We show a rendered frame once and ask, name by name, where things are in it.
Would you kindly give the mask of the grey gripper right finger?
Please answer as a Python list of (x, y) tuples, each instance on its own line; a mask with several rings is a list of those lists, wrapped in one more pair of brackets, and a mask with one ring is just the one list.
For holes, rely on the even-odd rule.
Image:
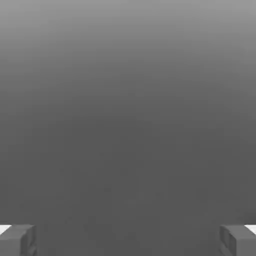
[(256, 224), (221, 225), (218, 256), (256, 256)]

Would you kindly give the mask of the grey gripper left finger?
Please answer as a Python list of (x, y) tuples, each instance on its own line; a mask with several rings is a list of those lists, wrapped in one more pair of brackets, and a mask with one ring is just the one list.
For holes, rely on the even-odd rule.
[(0, 256), (38, 256), (37, 226), (0, 224)]

